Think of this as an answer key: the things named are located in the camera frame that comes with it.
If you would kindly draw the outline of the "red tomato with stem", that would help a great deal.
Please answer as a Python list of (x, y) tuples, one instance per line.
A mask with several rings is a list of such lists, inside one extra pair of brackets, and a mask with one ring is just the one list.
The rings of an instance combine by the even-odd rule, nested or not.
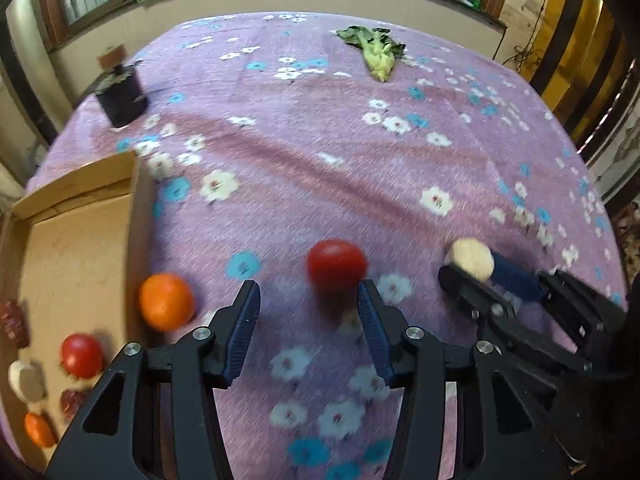
[(368, 270), (368, 260), (362, 250), (338, 238), (314, 244), (308, 252), (306, 263), (311, 284), (322, 292), (353, 290)]

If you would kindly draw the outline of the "large red date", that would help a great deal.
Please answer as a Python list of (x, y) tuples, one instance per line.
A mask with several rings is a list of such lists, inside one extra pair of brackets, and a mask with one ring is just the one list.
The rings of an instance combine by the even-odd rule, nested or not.
[(29, 346), (29, 334), (22, 308), (14, 300), (1, 305), (1, 326), (17, 349)]

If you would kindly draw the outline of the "green leafy vegetable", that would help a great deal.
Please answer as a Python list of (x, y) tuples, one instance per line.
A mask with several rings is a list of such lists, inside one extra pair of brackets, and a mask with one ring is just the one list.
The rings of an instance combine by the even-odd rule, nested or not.
[(396, 61), (405, 54), (406, 45), (390, 36), (387, 28), (367, 28), (360, 25), (339, 29), (337, 36), (361, 51), (370, 75), (379, 82), (390, 79)]

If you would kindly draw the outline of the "small orange lower left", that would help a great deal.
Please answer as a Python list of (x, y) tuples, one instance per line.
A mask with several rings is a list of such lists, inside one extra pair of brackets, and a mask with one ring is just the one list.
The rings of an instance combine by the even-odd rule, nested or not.
[(34, 412), (28, 412), (24, 417), (24, 429), (29, 440), (38, 448), (53, 448), (56, 437), (47, 419)]

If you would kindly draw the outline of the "black cup with roll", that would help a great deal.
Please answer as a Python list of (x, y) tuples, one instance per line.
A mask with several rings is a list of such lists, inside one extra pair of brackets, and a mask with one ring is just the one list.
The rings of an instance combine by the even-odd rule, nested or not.
[(125, 46), (118, 44), (96, 58), (103, 74), (93, 93), (114, 128), (128, 126), (149, 105), (138, 77), (137, 65), (126, 64), (126, 57)]

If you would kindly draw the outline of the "cardboard tray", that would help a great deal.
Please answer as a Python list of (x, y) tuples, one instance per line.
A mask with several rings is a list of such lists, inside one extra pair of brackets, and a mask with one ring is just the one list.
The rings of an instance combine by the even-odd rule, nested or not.
[[(81, 166), (19, 200), (1, 234), (1, 299), (14, 300), (26, 321), (28, 348), (1, 339), (2, 436), (35, 470), (52, 453), (27, 437), (24, 417), (41, 413), (62, 437), (61, 393), (94, 385), (61, 366), (63, 340), (74, 333), (99, 339), (105, 359), (127, 342), (148, 342), (138, 312), (138, 288), (149, 274), (155, 180), (133, 152)], [(21, 401), (8, 383), (12, 362), (40, 368), (46, 396)]]

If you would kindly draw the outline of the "red date in tray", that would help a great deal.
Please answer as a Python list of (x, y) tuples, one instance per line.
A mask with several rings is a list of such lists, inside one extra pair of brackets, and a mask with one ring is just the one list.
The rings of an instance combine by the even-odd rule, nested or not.
[(60, 410), (66, 420), (71, 422), (87, 399), (87, 393), (81, 390), (66, 389), (60, 396)]

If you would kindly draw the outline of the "purple floral tablecloth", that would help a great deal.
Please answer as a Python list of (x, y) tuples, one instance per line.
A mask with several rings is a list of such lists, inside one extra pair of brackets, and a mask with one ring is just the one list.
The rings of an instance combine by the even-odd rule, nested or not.
[(474, 327), (437, 271), (462, 236), (625, 300), (601, 197), (537, 92), (405, 27), (392, 30), (405, 56), (376, 81), (338, 36), (351, 24), (253, 13), (177, 25), (136, 56), (148, 111), (115, 129), (85, 99), (26, 185), (135, 151), (158, 181), (152, 266), (191, 285), (196, 320), (257, 281), (242, 374), (216, 395), (238, 479), (382, 476), (401, 394), (375, 375), (355, 312), (310, 284), (320, 240), (357, 245), (383, 299), (452, 344)]

